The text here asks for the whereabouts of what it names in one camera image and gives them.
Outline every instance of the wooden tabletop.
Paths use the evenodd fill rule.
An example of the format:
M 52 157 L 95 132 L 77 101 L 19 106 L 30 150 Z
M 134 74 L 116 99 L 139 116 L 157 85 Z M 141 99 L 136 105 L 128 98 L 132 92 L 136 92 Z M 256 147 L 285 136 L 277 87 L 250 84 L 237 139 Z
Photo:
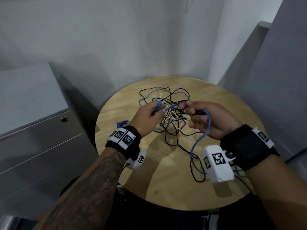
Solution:
M 224 105 L 240 121 L 251 127 L 265 129 L 256 114 L 243 101 L 232 93 L 213 85 L 190 77 L 165 76 L 148 78 L 138 81 L 114 94 L 103 106 L 96 123 L 95 141 L 98 153 L 104 150 L 106 139 L 116 130 L 116 123 L 131 120 L 139 108 L 142 98 L 139 91 L 152 87 L 170 87 L 171 91 L 184 88 L 190 93 L 190 100 L 217 102 Z M 153 90 L 142 92 L 147 96 Z M 165 91 L 151 94 L 148 102 L 154 96 L 166 97 Z M 186 99 L 184 94 L 172 95 L 172 100 Z M 193 129 L 188 126 L 184 131 L 190 134 Z M 176 138 L 168 136 L 169 142 L 176 142 Z M 180 144 L 188 151 L 195 141 L 184 135 L 179 136 Z M 200 155 L 203 147 L 218 144 L 218 140 L 205 137 L 194 149 Z M 147 151 L 147 156 L 138 171 L 125 168 L 119 183 L 135 195 L 160 206 L 178 210 L 208 210 L 223 207 L 238 201 L 249 193 L 248 189 L 237 178 L 231 182 L 213 185 L 210 181 L 196 182 L 190 171 L 190 157 L 177 146 L 165 143 L 165 133 L 152 132 L 141 140 L 140 147 Z M 202 176 L 195 171 L 195 177 Z M 247 178 L 243 180 L 251 186 Z

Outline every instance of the gray cabinet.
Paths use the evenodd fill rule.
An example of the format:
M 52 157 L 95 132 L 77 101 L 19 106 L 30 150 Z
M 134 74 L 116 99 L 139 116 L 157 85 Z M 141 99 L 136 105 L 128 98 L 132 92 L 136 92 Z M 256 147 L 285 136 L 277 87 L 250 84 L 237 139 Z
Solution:
M 0 215 L 40 218 L 97 157 L 48 63 L 0 72 Z

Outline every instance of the forearm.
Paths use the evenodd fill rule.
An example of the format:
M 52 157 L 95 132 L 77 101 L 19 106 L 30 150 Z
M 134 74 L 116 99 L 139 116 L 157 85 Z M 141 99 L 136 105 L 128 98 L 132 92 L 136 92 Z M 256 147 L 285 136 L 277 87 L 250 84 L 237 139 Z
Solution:
M 125 162 L 120 152 L 106 148 L 34 229 L 103 229 Z
M 307 184 L 278 156 L 245 172 L 278 229 L 307 226 Z

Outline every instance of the tattooed forearm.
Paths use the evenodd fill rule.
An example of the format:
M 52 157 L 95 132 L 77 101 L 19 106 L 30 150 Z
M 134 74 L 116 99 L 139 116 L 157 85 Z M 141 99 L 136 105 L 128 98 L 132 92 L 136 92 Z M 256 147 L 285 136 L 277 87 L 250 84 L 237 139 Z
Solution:
M 41 229 L 103 229 L 126 158 L 106 148 L 96 162 L 58 200 Z

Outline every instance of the wristband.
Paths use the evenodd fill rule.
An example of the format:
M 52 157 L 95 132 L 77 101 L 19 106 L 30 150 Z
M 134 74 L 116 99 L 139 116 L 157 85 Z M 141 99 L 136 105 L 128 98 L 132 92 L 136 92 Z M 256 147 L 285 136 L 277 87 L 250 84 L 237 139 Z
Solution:
M 273 142 L 258 128 L 248 125 L 226 135 L 220 143 L 223 150 L 232 152 L 233 162 L 244 171 L 258 165 L 271 154 L 278 155 Z
M 125 126 L 114 131 L 107 139 L 105 147 L 111 147 L 122 153 L 126 159 L 133 161 L 138 158 L 140 152 L 140 133 L 132 126 Z

